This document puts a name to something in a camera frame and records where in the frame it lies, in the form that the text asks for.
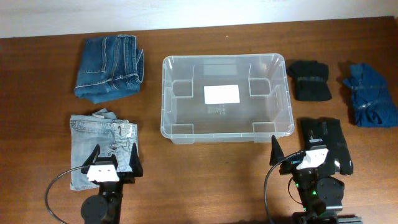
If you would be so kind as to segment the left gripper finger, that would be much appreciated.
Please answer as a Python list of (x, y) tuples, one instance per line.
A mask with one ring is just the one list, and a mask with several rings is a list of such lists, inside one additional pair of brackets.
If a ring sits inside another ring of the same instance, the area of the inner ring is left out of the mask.
[(142, 177), (143, 176), (144, 171), (143, 171), (141, 162), (139, 160), (139, 153), (138, 153), (136, 143), (134, 143), (132, 145), (129, 166), (131, 168), (129, 175), (131, 175), (133, 177)]
[(93, 152), (88, 156), (86, 161), (83, 163), (83, 166), (89, 167), (93, 165), (96, 162), (99, 155), (100, 155), (100, 145), (97, 144), (93, 149)]

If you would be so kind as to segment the blue garment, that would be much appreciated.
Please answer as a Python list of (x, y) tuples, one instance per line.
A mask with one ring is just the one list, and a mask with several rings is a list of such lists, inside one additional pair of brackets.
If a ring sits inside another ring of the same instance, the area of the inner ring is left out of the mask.
[(397, 126), (397, 107), (386, 79), (366, 63), (349, 66), (350, 76), (343, 84), (351, 90), (355, 125), (363, 128)]

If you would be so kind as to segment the light blue jeans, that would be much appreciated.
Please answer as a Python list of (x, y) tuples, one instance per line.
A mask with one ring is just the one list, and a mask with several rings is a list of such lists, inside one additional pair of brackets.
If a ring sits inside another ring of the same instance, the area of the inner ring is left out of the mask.
[[(118, 172), (130, 172), (129, 160), (132, 145), (137, 145), (137, 125), (125, 119), (117, 119), (107, 109), (91, 115), (73, 115), (70, 118), (72, 137), (71, 167), (82, 167), (97, 144), (100, 145), (100, 156), (115, 155), (118, 161)], [(97, 187), (89, 182), (81, 170), (71, 174), (70, 188), (75, 191)]]

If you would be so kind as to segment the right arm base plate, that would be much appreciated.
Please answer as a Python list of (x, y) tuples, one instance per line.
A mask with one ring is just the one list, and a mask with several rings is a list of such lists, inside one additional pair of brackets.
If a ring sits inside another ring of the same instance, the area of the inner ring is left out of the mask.
[(363, 219), (355, 215), (343, 215), (332, 217), (311, 217), (304, 213), (293, 213), (292, 223), (294, 224), (363, 224)]

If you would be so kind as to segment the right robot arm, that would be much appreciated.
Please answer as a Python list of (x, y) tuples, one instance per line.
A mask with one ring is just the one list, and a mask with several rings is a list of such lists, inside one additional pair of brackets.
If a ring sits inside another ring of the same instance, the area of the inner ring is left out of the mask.
[(271, 168), (264, 180), (266, 184), (277, 167), (280, 175), (291, 175), (303, 207), (302, 213), (295, 214), (299, 223), (330, 220), (343, 209), (344, 183), (321, 170), (331, 157), (330, 150), (322, 139), (315, 139), (313, 135), (308, 143), (308, 149), (285, 156), (277, 138), (271, 137)]

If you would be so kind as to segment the small black garment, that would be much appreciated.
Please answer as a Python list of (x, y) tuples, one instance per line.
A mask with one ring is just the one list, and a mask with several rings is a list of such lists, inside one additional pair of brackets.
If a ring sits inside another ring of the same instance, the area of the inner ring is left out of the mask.
[(295, 99), (299, 101), (328, 101), (332, 99), (327, 85), (329, 68), (316, 60), (298, 60), (287, 73), (295, 82)]

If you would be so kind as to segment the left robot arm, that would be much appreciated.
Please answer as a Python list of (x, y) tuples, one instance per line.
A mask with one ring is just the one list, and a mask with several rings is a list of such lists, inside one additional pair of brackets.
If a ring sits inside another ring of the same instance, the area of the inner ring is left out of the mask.
[(81, 206), (85, 223), (120, 223), (123, 187), (134, 184), (135, 178), (144, 173), (136, 144), (132, 145), (129, 165), (132, 171), (118, 172), (116, 156), (101, 157), (100, 146), (96, 145), (81, 169), (90, 182), (99, 186), (98, 194), (88, 197)]

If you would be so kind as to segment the large black garment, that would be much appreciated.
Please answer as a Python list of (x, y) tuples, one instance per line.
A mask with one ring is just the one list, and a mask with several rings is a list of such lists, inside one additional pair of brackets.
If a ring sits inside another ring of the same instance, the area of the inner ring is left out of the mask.
[(341, 175), (351, 175), (353, 173), (354, 165), (339, 119), (302, 118), (300, 126), (302, 128), (305, 151), (309, 150), (312, 146), (310, 136), (313, 139), (322, 139), (328, 149), (325, 163), (318, 168), (319, 178), (329, 177), (337, 173), (335, 161), (340, 163)]

